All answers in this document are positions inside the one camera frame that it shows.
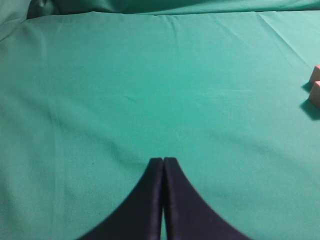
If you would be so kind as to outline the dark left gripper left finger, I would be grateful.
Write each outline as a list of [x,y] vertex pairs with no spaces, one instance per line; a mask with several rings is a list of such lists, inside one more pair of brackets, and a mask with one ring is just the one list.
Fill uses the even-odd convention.
[[163,160],[152,158],[126,199],[81,240],[159,240]]

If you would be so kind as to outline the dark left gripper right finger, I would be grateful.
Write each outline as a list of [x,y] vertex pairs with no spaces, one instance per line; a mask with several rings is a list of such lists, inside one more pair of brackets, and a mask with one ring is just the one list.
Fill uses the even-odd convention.
[[163,161],[163,210],[168,240],[248,240],[197,193],[178,160]]

